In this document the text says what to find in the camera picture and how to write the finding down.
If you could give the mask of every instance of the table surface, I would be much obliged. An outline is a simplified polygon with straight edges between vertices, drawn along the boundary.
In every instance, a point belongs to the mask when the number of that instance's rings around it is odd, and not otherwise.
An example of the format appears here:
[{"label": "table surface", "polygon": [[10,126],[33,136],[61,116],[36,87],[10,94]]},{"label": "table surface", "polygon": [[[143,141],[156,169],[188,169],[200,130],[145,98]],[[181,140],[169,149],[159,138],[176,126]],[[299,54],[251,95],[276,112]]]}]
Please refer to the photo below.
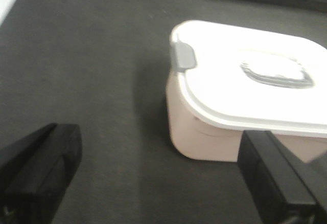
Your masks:
[{"label": "table surface", "polygon": [[0,147],[50,123],[84,155],[53,223],[261,223],[233,163],[171,144],[169,34],[201,19],[327,47],[327,14],[233,0],[17,0],[0,27]]}]

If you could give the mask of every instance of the plastic container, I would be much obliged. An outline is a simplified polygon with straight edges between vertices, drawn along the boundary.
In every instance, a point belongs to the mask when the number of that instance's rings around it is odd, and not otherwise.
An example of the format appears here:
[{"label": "plastic container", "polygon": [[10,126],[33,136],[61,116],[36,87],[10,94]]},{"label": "plastic container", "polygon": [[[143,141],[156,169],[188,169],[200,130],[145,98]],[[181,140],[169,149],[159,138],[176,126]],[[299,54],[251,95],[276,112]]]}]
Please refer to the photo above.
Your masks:
[{"label": "plastic container", "polygon": [[327,50],[295,36],[186,21],[171,34],[174,146],[236,162],[243,130],[270,130],[304,162],[327,151]]}]

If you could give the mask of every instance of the lid handle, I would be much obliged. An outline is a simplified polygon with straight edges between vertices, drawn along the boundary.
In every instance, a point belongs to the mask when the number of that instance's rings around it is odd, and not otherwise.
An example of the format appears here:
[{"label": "lid handle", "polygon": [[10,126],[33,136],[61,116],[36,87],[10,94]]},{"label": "lid handle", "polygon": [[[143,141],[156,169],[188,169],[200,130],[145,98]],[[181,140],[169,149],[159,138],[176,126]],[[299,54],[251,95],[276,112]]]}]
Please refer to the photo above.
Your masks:
[{"label": "lid handle", "polygon": [[174,72],[185,72],[197,66],[194,50],[187,43],[181,41],[172,42],[170,54]]}]

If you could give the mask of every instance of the dark gray mat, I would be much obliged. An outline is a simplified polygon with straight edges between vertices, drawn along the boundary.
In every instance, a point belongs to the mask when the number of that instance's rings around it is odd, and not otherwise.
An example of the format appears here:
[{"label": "dark gray mat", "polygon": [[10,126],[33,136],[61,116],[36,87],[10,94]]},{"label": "dark gray mat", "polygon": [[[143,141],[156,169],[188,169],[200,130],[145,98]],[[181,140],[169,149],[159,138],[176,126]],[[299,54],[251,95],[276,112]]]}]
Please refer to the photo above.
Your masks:
[{"label": "dark gray mat", "polygon": [[0,142],[78,123],[81,166],[54,223],[261,223],[232,163],[171,145],[168,37],[187,19],[303,36],[327,15],[230,0],[18,0],[0,27]]}]

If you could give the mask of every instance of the container lid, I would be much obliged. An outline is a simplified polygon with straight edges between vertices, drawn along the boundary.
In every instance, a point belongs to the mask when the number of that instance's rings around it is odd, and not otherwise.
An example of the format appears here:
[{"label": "container lid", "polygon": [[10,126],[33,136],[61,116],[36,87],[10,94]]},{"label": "container lid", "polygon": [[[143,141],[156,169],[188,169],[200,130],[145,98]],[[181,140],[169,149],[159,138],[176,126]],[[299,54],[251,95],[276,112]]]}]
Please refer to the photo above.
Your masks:
[{"label": "container lid", "polygon": [[295,36],[187,21],[171,35],[182,100],[227,129],[327,138],[327,50]]}]

